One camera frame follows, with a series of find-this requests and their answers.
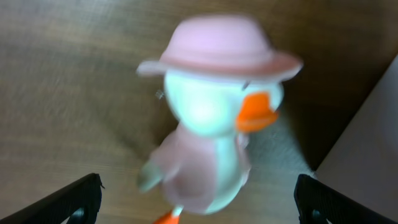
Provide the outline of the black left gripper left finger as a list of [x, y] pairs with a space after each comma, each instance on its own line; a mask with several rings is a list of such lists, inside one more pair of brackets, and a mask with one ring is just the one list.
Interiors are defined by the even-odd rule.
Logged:
[[1, 224], [95, 224], [103, 184], [91, 173], [45, 198], [1, 219]]

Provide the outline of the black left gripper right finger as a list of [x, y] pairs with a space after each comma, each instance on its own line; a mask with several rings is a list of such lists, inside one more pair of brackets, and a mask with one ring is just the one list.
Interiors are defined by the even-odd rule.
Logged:
[[397, 224], [306, 174], [294, 190], [300, 224]]

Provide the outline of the small duck with pink hat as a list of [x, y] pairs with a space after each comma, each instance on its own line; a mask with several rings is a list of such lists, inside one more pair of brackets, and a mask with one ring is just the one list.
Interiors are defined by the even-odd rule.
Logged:
[[277, 121], [282, 84], [302, 67], [242, 14], [186, 19], [158, 60], [139, 64], [138, 75], [163, 76], [165, 99], [178, 120], [137, 177], [141, 191], [160, 186], [173, 206], [160, 223], [178, 223], [184, 211], [216, 213], [234, 200], [251, 170], [249, 134]]

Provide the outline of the white box pink interior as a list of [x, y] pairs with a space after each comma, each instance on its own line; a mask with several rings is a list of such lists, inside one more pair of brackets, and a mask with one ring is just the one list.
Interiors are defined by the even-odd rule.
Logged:
[[397, 220], [397, 60], [394, 59], [315, 173], [371, 210]]

